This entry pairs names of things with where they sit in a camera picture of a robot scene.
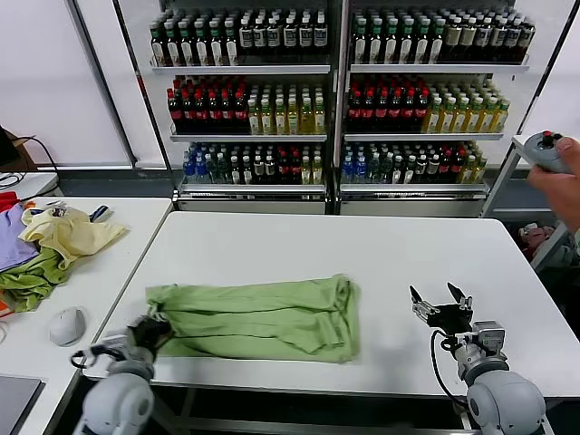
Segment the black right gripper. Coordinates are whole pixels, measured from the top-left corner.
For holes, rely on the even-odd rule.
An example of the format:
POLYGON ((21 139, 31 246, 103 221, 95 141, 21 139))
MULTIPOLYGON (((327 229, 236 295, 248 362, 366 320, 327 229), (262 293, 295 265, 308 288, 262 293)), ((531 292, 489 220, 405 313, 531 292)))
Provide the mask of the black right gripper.
POLYGON ((429 327, 439 328, 446 335, 470 333, 473 316, 472 297, 466 296, 460 288, 452 283, 447 283, 447 287, 457 304, 433 306, 423 300, 418 291, 411 285, 412 311, 429 327))

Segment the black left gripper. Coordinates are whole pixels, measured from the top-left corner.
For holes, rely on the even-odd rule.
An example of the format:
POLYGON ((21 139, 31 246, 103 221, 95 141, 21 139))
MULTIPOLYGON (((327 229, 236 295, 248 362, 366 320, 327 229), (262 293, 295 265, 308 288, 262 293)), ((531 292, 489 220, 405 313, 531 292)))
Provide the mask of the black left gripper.
POLYGON ((160 349, 172 338, 171 324, 164 318, 143 315, 127 329, 130 342, 135 347, 160 349))

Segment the bare person hand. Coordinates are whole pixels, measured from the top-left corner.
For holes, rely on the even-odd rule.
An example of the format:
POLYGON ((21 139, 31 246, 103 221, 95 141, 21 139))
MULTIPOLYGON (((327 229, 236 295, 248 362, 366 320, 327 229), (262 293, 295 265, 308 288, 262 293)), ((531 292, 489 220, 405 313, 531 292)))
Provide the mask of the bare person hand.
POLYGON ((556 146, 559 157, 572 173, 551 173, 535 166, 530 170, 528 180, 546 195, 552 209, 561 218, 573 221, 579 216, 579 142, 564 137, 556 146))

